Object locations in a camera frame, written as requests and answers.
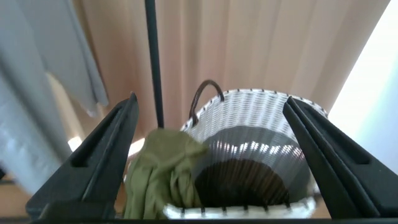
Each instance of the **green cloth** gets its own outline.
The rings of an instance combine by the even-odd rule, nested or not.
[[[207,147],[187,133],[156,129],[127,172],[124,218],[165,219],[163,208],[200,207],[191,170]]]

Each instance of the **brown handle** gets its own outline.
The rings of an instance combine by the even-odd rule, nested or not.
[[[221,102],[224,102],[224,94],[221,91],[220,86],[216,82],[214,82],[213,80],[205,80],[203,83],[201,83],[197,92],[195,93],[195,96],[193,97],[192,104],[191,104],[191,110],[189,111],[189,118],[192,118],[192,121],[193,121],[192,126],[193,127],[195,125],[197,125],[197,123],[199,122],[197,114],[195,113],[195,109],[197,108],[199,97],[207,85],[213,85],[216,88],[217,93],[221,98]]]

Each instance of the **basket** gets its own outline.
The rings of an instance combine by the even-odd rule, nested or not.
[[[213,85],[218,95],[195,113],[207,85]],[[282,114],[290,96],[327,117],[326,111],[316,103],[286,93],[263,89],[222,92],[212,80],[199,86],[190,119],[181,131],[210,148],[192,170],[205,207],[254,205],[267,211],[270,206],[285,205],[288,210],[292,205],[297,206],[293,203],[307,202],[313,195],[316,183]]]

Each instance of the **woven wicker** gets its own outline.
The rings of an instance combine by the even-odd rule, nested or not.
[[[195,113],[198,98],[207,85],[213,85],[218,95]],[[260,198],[264,202],[262,205],[264,207],[286,203],[287,206],[282,207],[288,211],[280,211],[281,206],[278,206],[280,209],[277,212],[275,209],[266,208],[264,211],[267,212],[264,212],[262,218],[306,218],[312,213],[314,207],[308,207],[299,202],[307,201],[312,196],[316,183],[294,133],[282,114],[284,103],[290,96],[308,103],[321,115],[327,117],[326,111],[321,106],[298,96],[263,89],[237,89],[221,92],[219,86],[212,80],[202,83],[194,97],[190,119],[181,128],[181,131],[209,145],[210,148],[207,155],[198,162],[192,175],[197,178],[207,167],[218,162],[231,159],[237,162],[223,167],[221,175],[220,172],[214,172],[217,176],[211,176],[212,171],[208,180],[201,180],[202,183],[195,182],[200,195],[210,194],[211,191],[223,193],[222,189],[217,192],[214,180],[220,180],[215,183],[224,183],[227,186],[242,183],[241,187],[253,190],[259,197],[270,194],[270,185],[275,182],[275,178],[270,179],[267,176],[269,174],[259,173],[256,167],[243,167],[246,165],[239,162],[250,160],[270,167],[282,179],[283,187],[288,190],[288,194],[283,195],[285,193],[282,191],[278,192],[282,186],[273,186],[271,197],[268,195],[267,198]],[[307,209],[307,213],[291,214],[294,210],[289,207],[300,206]]]

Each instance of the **beige curtain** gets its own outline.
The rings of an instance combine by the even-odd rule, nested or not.
[[[330,110],[388,0],[156,1],[165,125],[188,119],[199,84],[265,88]],[[137,93],[156,127],[143,0],[82,0],[109,101]],[[206,90],[199,105],[215,95]]]

